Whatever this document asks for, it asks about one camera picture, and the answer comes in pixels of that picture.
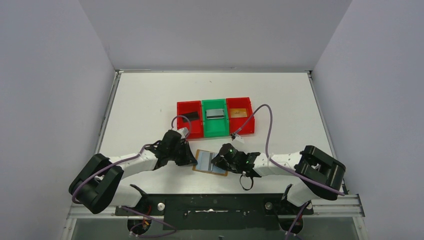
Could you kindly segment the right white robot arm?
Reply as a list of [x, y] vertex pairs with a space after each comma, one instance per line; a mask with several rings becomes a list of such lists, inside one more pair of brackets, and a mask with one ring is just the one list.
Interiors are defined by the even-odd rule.
[[313, 145], [304, 150], [267, 155], [263, 152], [243, 152], [232, 144], [223, 144], [211, 163], [225, 171], [250, 179], [266, 176], [294, 176], [284, 200], [300, 207], [314, 199], [335, 201], [343, 196], [341, 191], [346, 166]]

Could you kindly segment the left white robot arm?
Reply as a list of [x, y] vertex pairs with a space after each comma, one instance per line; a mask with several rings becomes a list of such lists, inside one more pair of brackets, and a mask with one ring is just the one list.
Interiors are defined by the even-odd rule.
[[93, 155], [68, 188], [71, 200], [99, 214], [107, 207], [136, 207], [147, 194], [135, 184], [122, 181], [130, 176], [155, 171], [168, 162], [177, 166], [197, 164], [187, 137], [186, 127], [168, 130], [161, 140], [148, 143], [137, 153], [106, 157]]

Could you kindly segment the yellow leather card holder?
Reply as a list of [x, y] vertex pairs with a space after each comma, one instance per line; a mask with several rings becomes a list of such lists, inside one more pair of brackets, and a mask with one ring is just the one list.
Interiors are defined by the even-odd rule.
[[212, 159], [217, 155], [217, 152], [198, 149], [195, 155], [197, 164], [192, 167], [192, 170], [195, 172], [226, 177], [228, 175], [226, 170], [212, 164]]

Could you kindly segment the silver VIP credit card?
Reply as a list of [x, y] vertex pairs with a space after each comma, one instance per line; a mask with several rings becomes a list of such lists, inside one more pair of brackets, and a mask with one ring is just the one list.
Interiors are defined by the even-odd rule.
[[222, 108], [207, 109], [205, 111], [205, 116], [207, 120], [224, 119], [225, 112], [224, 112], [224, 109]]

